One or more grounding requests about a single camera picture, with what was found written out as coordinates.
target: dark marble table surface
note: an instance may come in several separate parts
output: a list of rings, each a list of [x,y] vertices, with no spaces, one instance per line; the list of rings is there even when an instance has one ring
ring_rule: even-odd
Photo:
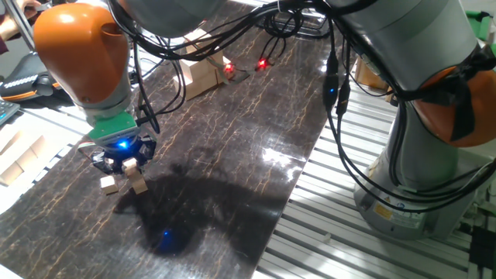
[[[250,10],[228,3],[206,27]],[[253,28],[225,56],[253,68],[269,38]],[[145,194],[122,180],[104,196],[73,148],[0,216],[0,264],[23,278],[251,277],[326,120],[329,49],[291,38],[274,67],[160,117]],[[156,108],[174,94],[170,67],[146,81]]]

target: white label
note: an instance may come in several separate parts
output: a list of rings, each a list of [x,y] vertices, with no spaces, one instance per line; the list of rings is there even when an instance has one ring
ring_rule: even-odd
[[[393,198],[389,195],[386,195],[385,193],[381,193],[380,198],[382,198],[386,202],[389,202],[389,204],[400,208],[405,208],[405,209],[425,208],[417,205],[411,205],[406,201],[398,200],[397,198]],[[425,213],[410,213],[410,212],[399,211],[387,207],[386,205],[383,205],[378,201],[376,201],[374,211],[382,218],[389,220],[396,225],[404,226],[407,228],[413,228],[413,229],[417,229],[422,224],[422,220],[425,217]]]

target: wooden block stack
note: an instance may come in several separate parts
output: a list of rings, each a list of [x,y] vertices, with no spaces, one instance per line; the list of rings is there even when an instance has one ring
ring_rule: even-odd
[[[136,159],[129,159],[123,162],[122,165],[124,166],[124,173],[133,184],[134,191],[137,194],[148,191],[148,187],[146,186],[145,180],[143,179],[143,175],[140,173],[140,169],[138,167]]]
[[[51,150],[44,135],[5,125],[0,130],[0,183],[9,186]]]
[[[202,39],[209,38],[210,35],[202,29],[196,29],[194,32],[189,33],[184,38],[187,41],[192,41],[200,37]],[[188,53],[195,52],[198,48],[201,48],[209,43],[209,41],[206,41],[195,46],[187,46],[186,51]],[[202,61],[180,60],[180,65],[186,84],[186,100],[194,98],[207,91],[208,89],[214,88],[217,85],[223,83],[224,80],[219,73],[220,71],[224,73],[227,79],[233,77],[234,71],[225,71],[224,68],[219,68],[212,62],[215,62],[215,64],[222,66],[231,63],[231,61],[223,56],[222,51],[219,51],[218,53]],[[174,86],[177,90],[179,87],[178,77],[174,77]]]

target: keyboard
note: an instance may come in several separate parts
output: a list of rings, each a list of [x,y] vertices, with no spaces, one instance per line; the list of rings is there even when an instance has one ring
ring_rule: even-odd
[[[0,126],[11,118],[21,106],[0,100]]]

